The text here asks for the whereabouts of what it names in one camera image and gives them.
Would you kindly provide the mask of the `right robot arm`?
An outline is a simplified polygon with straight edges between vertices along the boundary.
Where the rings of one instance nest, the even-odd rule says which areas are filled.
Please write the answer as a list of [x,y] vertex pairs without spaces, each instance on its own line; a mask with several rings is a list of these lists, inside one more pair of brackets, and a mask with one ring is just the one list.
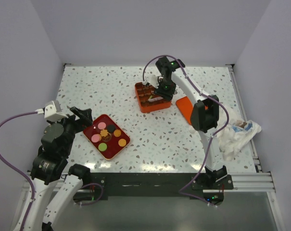
[[200,182],[211,189],[217,189],[223,183],[223,178],[227,176],[226,166],[216,160],[216,155],[220,153],[216,135],[222,130],[217,128],[219,109],[226,110],[226,108],[216,95],[209,95],[188,77],[182,61],[169,55],[160,55],[156,59],[155,66],[163,78],[154,85],[155,94],[170,101],[176,87],[180,87],[192,104],[190,123],[199,133],[205,149],[205,158],[200,167],[205,169],[205,173],[198,172],[191,181],[196,181],[200,176]]

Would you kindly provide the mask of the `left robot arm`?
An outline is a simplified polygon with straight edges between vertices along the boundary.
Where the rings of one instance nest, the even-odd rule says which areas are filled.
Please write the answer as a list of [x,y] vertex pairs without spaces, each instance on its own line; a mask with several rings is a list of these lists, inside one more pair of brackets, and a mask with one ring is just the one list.
[[52,197],[68,163],[75,135],[93,123],[91,109],[71,107],[69,110],[72,115],[62,113],[54,101],[37,110],[49,125],[44,130],[38,155],[33,161],[29,193],[16,231],[51,231],[73,195],[91,183],[90,169],[75,164]]

